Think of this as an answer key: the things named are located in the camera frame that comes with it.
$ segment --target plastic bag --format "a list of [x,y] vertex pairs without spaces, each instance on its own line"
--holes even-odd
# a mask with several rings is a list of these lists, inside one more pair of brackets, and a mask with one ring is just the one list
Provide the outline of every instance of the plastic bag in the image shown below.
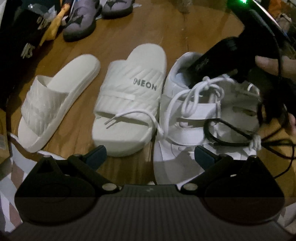
[[50,9],[47,9],[47,7],[35,3],[29,4],[28,9],[34,13],[41,15],[48,22],[51,22],[57,16],[57,11],[55,11],[54,6],[52,6]]

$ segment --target white shoelace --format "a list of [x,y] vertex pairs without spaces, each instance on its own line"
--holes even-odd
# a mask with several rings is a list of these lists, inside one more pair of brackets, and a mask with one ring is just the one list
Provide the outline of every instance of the white shoelace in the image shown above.
[[240,92],[241,94],[246,94],[253,97],[259,97],[260,95],[259,89],[251,83],[248,85],[247,91],[244,91],[240,88],[237,88],[236,91]]
[[[170,115],[172,112],[172,109],[174,107],[174,104],[176,103],[176,101],[181,98],[181,97],[185,97],[185,100],[182,104],[181,107],[181,115],[183,118],[189,118],[190,116],[192,116],[198,106],[199,103],[199,98],[200,98],[200,93],[202,91],[206,91],[209,88],[213,88],[215,94],[217,95],[217,101],[220,101],[221,99],[223,99],[224,97],[224,90],[218,86],[216,83],[221,82],[221,81],[227,81],[230,83],[235,84],[236,81],[231,79],[228,75],[224,74],[222,77],[217,77],[214,79],[210,79],[209,77],[204,77],[203,81],[197,83],[192,89],[188,89],[188,90],[183,90],[181,92],[179,92],[178,94],[176,94],[170,101],[167,110],[165,111],[165,116],[164,116],[164,127],[162,129],[162,127],[159,125],[158,121],[156,120],[156,118],[154,117],[154,115],[152,113],[150,113],[149,111],[146,110],[130,110],[130,111],[126,111],[126,112],[122,112],[122,113],[118,113],[116,114],[114,117],[112,117],[110,120],[106,121],[104,124],[107,125],[108,123],[110,123],[112,120],[121,117],[121,116],[125,116],[131,113],[143,113],[146,114],[147,116],[149,116],[149,118],[151,119],[151,121],[154,123],[155,127],[158,130],[158,133],[160,134],[160,136],[162,138],[167,138],[168,137],[168,129],[169,129],[169,119],[170,119]],[[191,107],[189,107],[189,103],[191,102],[190,100],[193,98],[193,105],[191,105]]]
[[249,145],[249,150],[251,150],[251,149],[255,150],[256,152],[262,149],[261,136],[256,135],[256,134],[253,136],[253,139],[251,140],[250,145]]

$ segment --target wooden surface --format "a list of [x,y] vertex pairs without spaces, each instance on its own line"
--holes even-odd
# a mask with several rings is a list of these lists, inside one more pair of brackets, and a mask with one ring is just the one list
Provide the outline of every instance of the wooden surface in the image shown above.
[[[263,124],[258,132],[258,134],[264,138],[271,133],[275,132],[280,128],[280,124],[277,119],[273,119],[270,124]],[[290,138],[294,143],[296,143],[296,137],[290,137],[285,130],[281,130],[279,133],[271,137],[269,140],[279,140],[279,139],[288,139]],[[286,156],[292,155],[291,147],[274,147],[274,149]],[[267,169],[270,171],[271,175],[276,176],[283,171],[285,171],[290,163],[290,160],[283,159],[266,149],[262,149],[258,152],[258,157],[265,164]],[[276,182],[282,189],[286,197],[286,205],[296,202],[296,165],[293,163],[292,167],[287,173],[278,177]]]
[[[166,52],[169,72],[176,59],[185,52],[205,53],[221,39],[237,36],[243,30],[242,23],[225,11],[225,0],[136,2],[142,6],[135,8],[131,15],[116,20],[98,20],[94,33],[81,41],[66,43],[60,34],[56,40],[42,46],[8,104],[7,115],[10,117],[8,122],[12,133],[17,134],[20,106],[34,76],[54,76],[75,57],[90,53],[100,60],[101,71],[74,103],[44,147],[44,150],[65,158],[75,153],[85,154],[93,148],[91,129],[94,104],[111,61],[126,59],[140,44],[155,43]],[[152,156],[153,141],[134,155],[108,157],[98,172],[119,185],[147,184],[154,181]],[[292,178],[294,181],[294,172],[290,174],[289,180]],[[285,194],[292,196],[294,186],[293,183],[284,188]]]

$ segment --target metal screw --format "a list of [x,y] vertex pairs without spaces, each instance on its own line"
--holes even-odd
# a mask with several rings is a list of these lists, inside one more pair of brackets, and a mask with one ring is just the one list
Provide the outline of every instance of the metal screw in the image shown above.
[[114,191],[117,186],[114,184],[114,183],[105,183],[102,188],[105,190],[105,191],[108,191],[108,192],[111,192],[111,191]]
[[194,183],[186,183],[183,185],[183,188],[187,191],[195,191],[197,190],[198,186]]

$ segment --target white sneaker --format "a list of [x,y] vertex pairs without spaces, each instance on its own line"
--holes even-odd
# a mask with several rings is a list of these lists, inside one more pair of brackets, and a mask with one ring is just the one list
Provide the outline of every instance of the white sneaker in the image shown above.
[[[157,134],[153,158],[158,184],[177,184],[181,188],[201,174],[204,170],[194,159],[197,145],[203,145],[215,154],[226,153],[241,160],[256,154],[248,147],[217,147],[205,138],[203,125],[210,118],[222,118],[248,134],[253,133],[258,128],[259,94],[250,83],[237,84],[227,75],[212,80],[204,78],[190,90],[190,76],[186,70],[200,56],[193,52],[182,55],[165,82],[160,102],[158,130],[161,131]],[[223,141],[246,141],[221,123],[212,125],[210,132]]]

